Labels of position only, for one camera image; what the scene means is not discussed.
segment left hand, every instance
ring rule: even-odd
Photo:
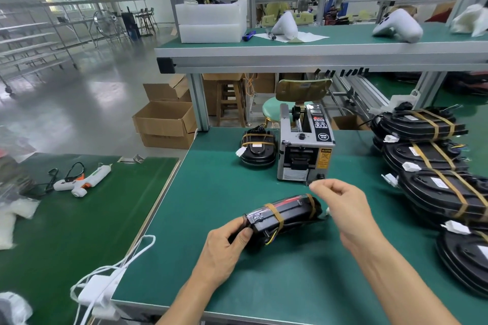
[[[208,233],[204,248],[198,262],[193,269],[192,277],[205,282],[213,290],[217,289],[230,274],[252,236],[252,229],[243,229],[232,244],[228,239],[243,223],[243,217],[238,217],[224,226]]]

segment forearm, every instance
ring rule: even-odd
[[[190,277],[157,325],[197,325],[214,290],[205,281]]]
[[[392,325],[460,325],[386,239],[352,254]]]

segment chair backrest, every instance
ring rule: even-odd
[[[298,104],[321,100],[327,94],[331,84],[331,79],[281,80],[276,86],[276,99]]]

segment blue tool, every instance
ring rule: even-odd
[[[256,34],[256,30],[253,30],[251,32],[248,32],[246,35],[242,37],[244,41],[249,41],[251,38]]]

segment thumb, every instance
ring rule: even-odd
[[[249,227],[242,229],[241,232],[237,234],[234,242],[232,242],[231,244],[232,249],[234,249],[236,252],[240,254],[244,249],[244,247],[249,242],[249,240],[251,239],[252,233],[253,231]]]
[[[340,202],[340,195],[321,183],[320,180],[314,181],[309,186],[310,190],[323,199],[329,207]]]

